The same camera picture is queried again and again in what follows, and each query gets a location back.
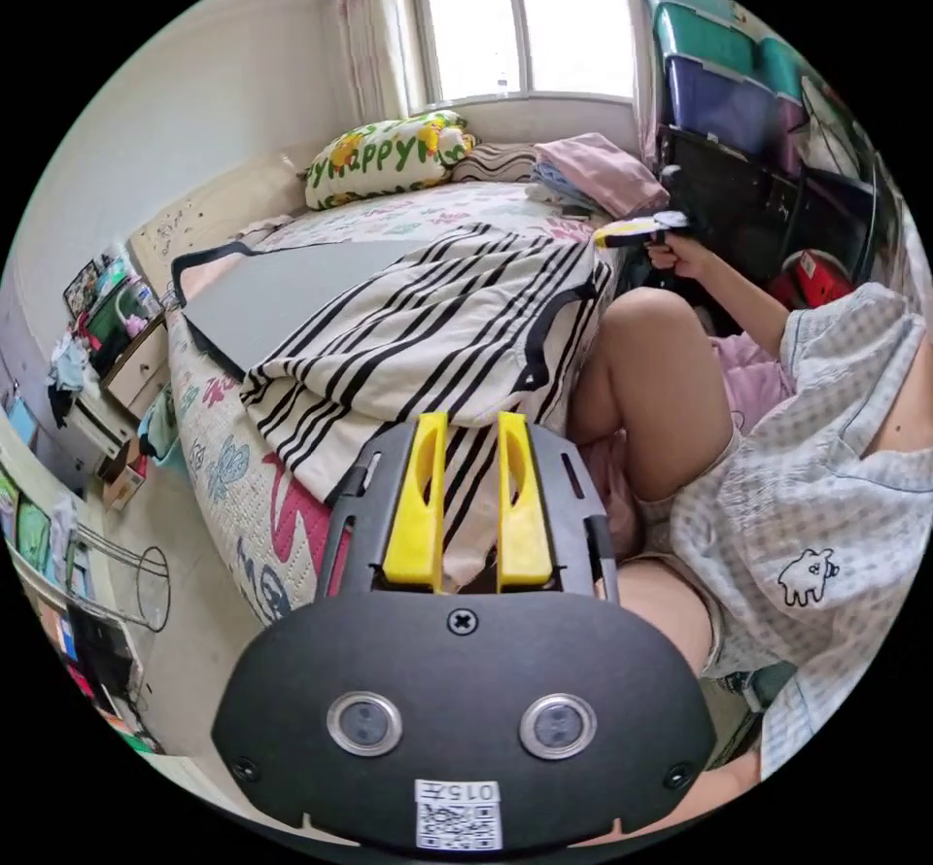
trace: pink cloth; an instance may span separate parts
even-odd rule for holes
[[[616,220],[661,210],[668,203],[668,193],[648,167],[600,133],[539,143],[535,150]]]
[[[793,393],[780,363],[746,333],[709,342],[722,367],[729,407],[736,426],[748,434],[773,408]],[[641,546],[641,524],[635,497],[625,477],[625,432],[580,448],[605,513],[616,557],[635,554]]]

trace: person's hand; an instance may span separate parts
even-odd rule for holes
[[[656,269],[673,269],[682,279],[703,280],[713,254],[686,236],[678,236],[669,230],[664,234],[664,245],[647,244],[648,258]]]

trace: striped blanket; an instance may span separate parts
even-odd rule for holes
[[[240,397],[328,504],[369,439],[447,411],[444,569],[455,588],[496,541],[497,414],[563,429],[610,276],[586,241],[458,226],[315,312],[248,372]]]

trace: bed frame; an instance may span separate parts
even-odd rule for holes
[[[156,297],[169,291],[172,260],[219,246],[245,226],[307,208],[298,173],[326,142],[260,156],[162,208],[129,238],[133,261]]]

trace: person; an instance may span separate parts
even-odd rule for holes
[[[641,288],[609,306],[567,436],[586,446],[625,431],[646,541],[619,566],[621,605],[698,676],[797,670],[755,748],[703,772],[641,832],[735,799],[809,740],[877,653],[933,523],[933,338],[905,298],[869,283],[788,311],[687,237],[648,253],[699,282],[794,391],[742,436],[685,300]],[[616,822],[591,843],[625,837]]]

